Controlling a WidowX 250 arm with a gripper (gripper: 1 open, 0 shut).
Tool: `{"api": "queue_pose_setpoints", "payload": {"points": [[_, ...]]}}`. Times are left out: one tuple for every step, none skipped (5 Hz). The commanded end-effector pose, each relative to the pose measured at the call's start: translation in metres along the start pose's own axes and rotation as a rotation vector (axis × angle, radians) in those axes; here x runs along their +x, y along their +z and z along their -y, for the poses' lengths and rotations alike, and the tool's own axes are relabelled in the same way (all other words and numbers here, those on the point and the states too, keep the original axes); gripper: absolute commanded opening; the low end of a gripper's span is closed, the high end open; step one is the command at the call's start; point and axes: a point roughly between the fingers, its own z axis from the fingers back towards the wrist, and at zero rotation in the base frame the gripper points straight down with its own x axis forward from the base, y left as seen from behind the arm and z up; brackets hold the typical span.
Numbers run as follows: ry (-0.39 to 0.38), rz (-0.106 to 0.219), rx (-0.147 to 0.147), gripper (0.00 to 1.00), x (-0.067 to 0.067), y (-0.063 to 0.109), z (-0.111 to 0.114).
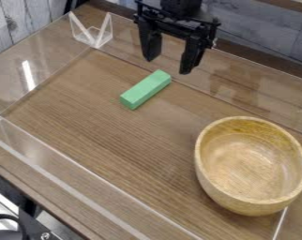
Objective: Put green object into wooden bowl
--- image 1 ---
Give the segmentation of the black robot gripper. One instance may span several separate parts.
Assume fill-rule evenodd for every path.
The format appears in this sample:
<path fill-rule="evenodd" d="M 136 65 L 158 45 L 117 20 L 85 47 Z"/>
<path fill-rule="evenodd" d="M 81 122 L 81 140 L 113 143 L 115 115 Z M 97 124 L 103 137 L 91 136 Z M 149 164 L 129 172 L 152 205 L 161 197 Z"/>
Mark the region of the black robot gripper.
<path fill-rule="evenodd" d="M 214 45 L 220 20 L 202 8 L 202 0 L 134 0 L 141 52 L 150 62 L 161 53 L 161 32 L 185 38 L 178 73 L 186 75 L 198 65 L 206 48 Z"/>

